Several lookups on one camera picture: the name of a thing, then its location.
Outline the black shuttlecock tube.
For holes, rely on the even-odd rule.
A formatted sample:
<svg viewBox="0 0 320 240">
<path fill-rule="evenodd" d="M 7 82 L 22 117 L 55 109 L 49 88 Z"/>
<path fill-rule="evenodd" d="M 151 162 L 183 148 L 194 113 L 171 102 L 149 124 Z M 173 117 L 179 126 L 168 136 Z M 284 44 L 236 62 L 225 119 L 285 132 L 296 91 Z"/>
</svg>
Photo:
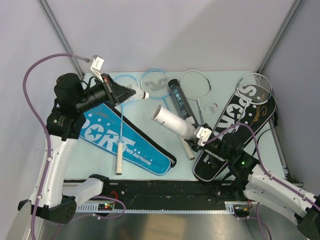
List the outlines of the black shuttlecock tube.
<svg viewBox="0 0 320 240">
<path fill-rule="evenodd" d="M 181 117 L 189 124 L 198 126 L 197 118 L 183 92 L 181 85 L 177 79 L 172 79 L 168 82 L 169 90 L 171 91 L 173 98 L 176 102 L 177 108 L 181 114 Z"/>
</svg>

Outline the clear tube lid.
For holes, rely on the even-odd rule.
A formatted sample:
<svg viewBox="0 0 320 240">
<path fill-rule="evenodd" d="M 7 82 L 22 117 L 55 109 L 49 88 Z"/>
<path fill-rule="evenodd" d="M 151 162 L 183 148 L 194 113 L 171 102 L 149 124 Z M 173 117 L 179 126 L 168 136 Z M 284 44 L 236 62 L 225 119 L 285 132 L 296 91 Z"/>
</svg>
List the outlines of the clear tube lid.
<svg viewBox="0 0 320 240">
<path fill-rule="evenodd" d="M 142 119 L 146 123 L 151 123 L 153 121 L 153 115 L 151 113 L 149 113 L 149 112 L 146 112 L 146 113 L 143 114 Z"/>
</svg>

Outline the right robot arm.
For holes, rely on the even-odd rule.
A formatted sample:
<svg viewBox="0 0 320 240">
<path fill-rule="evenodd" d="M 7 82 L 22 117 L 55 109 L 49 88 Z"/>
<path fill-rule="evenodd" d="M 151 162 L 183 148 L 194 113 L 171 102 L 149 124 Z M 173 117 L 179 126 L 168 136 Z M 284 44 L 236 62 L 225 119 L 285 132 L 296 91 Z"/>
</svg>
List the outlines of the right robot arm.
<svg viewBox="0 0 320 240">
<path fill-rule="evenodd" d="M 228 164 L 235 177 L 232 197 L 258 202 L 286 217 L 306 238 L 320 238 L 320 198 L 266 169 L 255 157 L 244 151 L 243 141 L 234 133 L 200 146 L 196 141 L 188 144 L 194 150 L 204 150 Z"/>
</svg>

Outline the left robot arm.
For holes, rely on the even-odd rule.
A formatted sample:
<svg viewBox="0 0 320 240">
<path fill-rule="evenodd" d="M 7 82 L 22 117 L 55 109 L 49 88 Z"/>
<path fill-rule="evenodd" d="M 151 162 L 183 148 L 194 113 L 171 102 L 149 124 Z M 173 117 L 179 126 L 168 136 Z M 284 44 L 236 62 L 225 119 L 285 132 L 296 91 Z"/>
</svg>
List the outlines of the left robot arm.
<svg viewBox="0 0 320 240">
<path fill-rule="evenodd" d="M 86 122 L 85 112 L 101 104 L 116 107 L 137 92 L 116 83 L 106 73 L 93 86 L 87 83 L 83 88 L 83 83 L 75 73 L 63 74 L 56 80 L 54 106 L 44 125 L 47 144 L 41 166 L 43 172 L 29 199 L 18 204 L 19 210 L 26 203 L 31 204 L 33 223 L 39 217 L 67 224 L 79 205 L 91 198 L 107 199 L 111 194 L 109 178 L 99 174 L 90 175 L 74 192 L 63 193 L 68 161 Z"/>
</svg>

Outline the white shuttlecock tube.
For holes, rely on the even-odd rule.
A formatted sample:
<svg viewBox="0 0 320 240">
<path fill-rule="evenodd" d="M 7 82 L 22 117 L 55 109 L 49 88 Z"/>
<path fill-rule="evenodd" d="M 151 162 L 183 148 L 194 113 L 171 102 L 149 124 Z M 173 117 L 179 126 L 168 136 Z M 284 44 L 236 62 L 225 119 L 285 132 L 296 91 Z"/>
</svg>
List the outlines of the white shuttlecock tube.
<svg viewBox="0 0 320 240">
<path fill-rule="evenodd" d="M 151 119 L 185 140 L 195 141 L 196 128 L 175 115 L 165 107 L 158 105 L 151 114 Z"/>
</svg>

